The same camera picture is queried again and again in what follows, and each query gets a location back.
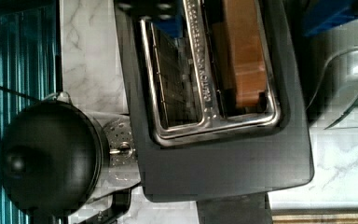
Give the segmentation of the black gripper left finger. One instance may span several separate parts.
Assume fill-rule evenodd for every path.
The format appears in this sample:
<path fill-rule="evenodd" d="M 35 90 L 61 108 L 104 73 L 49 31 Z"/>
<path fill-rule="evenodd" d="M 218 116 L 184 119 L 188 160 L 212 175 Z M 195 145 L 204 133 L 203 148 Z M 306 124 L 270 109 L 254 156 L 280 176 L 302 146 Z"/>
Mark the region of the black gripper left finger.
<path fill-rule="evenodd" d="M 132 19 L 152 22 L 171 38 L 183 36 L 183 0 L 114 0 Z"/>

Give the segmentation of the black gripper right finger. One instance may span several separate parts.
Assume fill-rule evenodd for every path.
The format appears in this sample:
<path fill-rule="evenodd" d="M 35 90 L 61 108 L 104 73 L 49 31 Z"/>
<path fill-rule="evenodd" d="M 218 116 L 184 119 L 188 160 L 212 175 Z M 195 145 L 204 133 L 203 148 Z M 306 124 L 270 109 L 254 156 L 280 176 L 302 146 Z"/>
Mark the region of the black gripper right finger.
<path fill-rule="evenodd" d="M 318 35 L 355 20 L 358 0 L 319 0 L 303 17 L 302 35 Z"/>

